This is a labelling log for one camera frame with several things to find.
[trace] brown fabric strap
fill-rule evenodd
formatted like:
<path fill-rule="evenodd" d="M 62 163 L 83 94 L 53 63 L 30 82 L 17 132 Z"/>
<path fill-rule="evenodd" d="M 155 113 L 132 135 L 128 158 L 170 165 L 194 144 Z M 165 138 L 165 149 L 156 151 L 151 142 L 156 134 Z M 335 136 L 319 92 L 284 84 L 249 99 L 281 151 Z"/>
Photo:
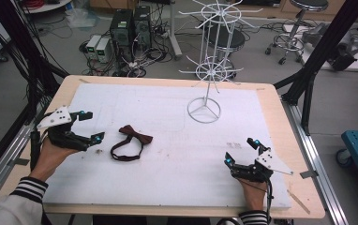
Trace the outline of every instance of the brown fabric strap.
<path fill-rule="evenodd" d="M 112 150 L 110 151 L 110 153 L 112 154 L 112 158 L 114 158 L 115 160 L 118 160 L 118 161 L 133 161 L 133 160 L 141 158 L 141 153 L 143 151 L 143 147 L 153 140 L 152 136 L 138 133 L 130 125 L 121 127 L 118 131 L 120 131 L 121 133 L 127 134 L 127 138 L 125 140 L 123 140 L 122 142 L 119 142 L 118 144 L 113 146 Z M 141 148 L 141 151 L 139 152 L 139 154 L 137 156 L 132 156 L 132 157 L 117 156 L 114 153 L 114 150 L 123 146 L 123 145 L 126 145 L 127 143 L 130 143 L 130 141 L 132 140 L 133 137 L 135 137 L 136 139 L 139 140 L 139 142 L 141 142 L 142 148 Z"/>

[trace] table frame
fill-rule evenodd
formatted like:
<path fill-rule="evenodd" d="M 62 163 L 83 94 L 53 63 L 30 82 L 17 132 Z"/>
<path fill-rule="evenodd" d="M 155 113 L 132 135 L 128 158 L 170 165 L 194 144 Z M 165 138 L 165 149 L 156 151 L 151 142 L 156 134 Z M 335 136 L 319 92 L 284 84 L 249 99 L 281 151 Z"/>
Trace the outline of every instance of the table frame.
<path fill-rule="evenodd" d="M 81 83 L 111 83 L 128 85 L 154 86 L 193 86 L 198 81 L 136 79 L 113 77 L 68 76 L 56 93 L 47 113 L 62 105 L 69 105 L 77 87 Z M 267 83 L 221 82 L 219 89 L 246 89 L 257 92 L 263 116 L 265 118 L 272 143 L 277 154 L 294 171 L 293 176 L 284 175 L 285 184 L 290 195 L 292 207 L 289 209 L 272 209 L 273 218 L 323 218 L 325 215 L 321 199 L 312 178 L 302 178 L 300 173 L 308 171 L 298 142 L 294 136 L 290 121 L 284 111 L 276 89 Z M 21 158 L 30 158 L 29 144 L 24 148 Z M 18 184 L 20 178 L 28 175 L 29 165 L 15 165 L 6 183 L 2 186 L 1 195 L 9 194 Z M 106 214 L 106 215 L 147 215 L 147 216 L 197 216 L 197 217 L 237 217 L 243 208 L 235 207 L 183 207 L 183 206 L 127 206 L 127 205 L 88 205 L 88 204 L 45 204 L 47 213 L 68 214 Z"/>

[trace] black and white striped sleeve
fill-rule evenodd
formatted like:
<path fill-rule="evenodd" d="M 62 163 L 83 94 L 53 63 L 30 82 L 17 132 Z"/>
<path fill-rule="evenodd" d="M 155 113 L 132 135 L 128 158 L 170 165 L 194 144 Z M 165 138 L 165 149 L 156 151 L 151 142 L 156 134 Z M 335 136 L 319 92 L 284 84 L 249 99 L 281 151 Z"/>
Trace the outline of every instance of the black and white striped sleeve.
<path fill-rule="evenodd" d="M 267 214 L 261 210 L 247 211 L 239 215 L 244 225 L 266 225 Z"/>
<path fill-rule="evenodd" d="M 24 177 L 10 195 L 19 195 L 36 203 L 42 203 L 48 184 L 32 177 Z"/>

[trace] metal stool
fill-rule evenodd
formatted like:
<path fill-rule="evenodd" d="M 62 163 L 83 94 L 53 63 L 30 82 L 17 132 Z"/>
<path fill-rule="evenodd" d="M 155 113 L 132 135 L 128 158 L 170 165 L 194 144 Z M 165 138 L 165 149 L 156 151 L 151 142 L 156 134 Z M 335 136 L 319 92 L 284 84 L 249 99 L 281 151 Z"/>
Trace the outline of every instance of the metal stool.
<path fill-rule="evenodd" d="M 220 63 L 222 61 L 225 53 L 231 54 L 237 52 L 240 49 L 242 49 L 244 44 L 246 43 L 246 37 L 244 37 L 243 33 L 241 33 L 241 31 L 233 29 L 231 43 L 228 46 L 228 38 L 229 38 L 228 30 L 226 29 L 226 27 L 220 26 L 219 37 L 216 38 L 218 28 L 219 28 L 218 25 L 211 27 L 209 31 L 210 32 L 209 36 L 205 36 L 205 38 L 209 37 L 208 39 L 209 46 L 215 47 L 216 40 L 217 40 L 216 49 L 218 50 L 218 52 L 216 55 L 216 63 Z M 227 59 L 226 65 L 227 65 L 226 66 L 227 69 L 234 68 L 234 64 L 229 59 Z M 231 72 L 230 78 L 234 78 L 236 75 L 237 75 L 236 72 Z"/>
<path fill-rule="evenodd" d="M 304 53 L 304 43 L 300 38 L 295 37 L 296 32 L 298 31 L 299 25 L 302 22 L 302 18 L 305 15 L 305 12 L 308 11 L 323 11 L 328 7 L 327 0 L 290 0 L 290 2 L 301 9 L 301 11 L 296 15 L 298 20 L 291 29 L 289 33 L 279 34 L 275 36 L 273 43 L 267 47 L 265 53 L 270 54 L 272 47 L 280 47 L 285 50 L 285 55 L 282 57 L 278 63 L 283 65 L 285 63 L 287 54 L 289 52 L 301 52 L 296 58 L 296 62 L 300 63 L 302 60 L 302 55 Z"/>

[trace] person's right hand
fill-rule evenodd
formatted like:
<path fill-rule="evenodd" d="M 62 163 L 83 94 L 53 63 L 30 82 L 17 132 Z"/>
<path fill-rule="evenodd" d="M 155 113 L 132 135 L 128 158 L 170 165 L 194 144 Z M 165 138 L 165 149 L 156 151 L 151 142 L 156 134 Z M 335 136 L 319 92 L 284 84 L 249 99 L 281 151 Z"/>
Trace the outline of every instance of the person's right hand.
<path fill-rule="evenodd" d="M 55 146 L 47 137 L 42 144 L 37 165 L 29 176 L 45 182 L 69 155 L 77 152 L 74 149 Z"/>
<path fill-rule="evenodd" d="M 237 179 L 243 187 L 246 206 L 249 210 L 263 210 L 263 200 L 266 194 L 266 182 L 251 182 L 246 179 Z"/>

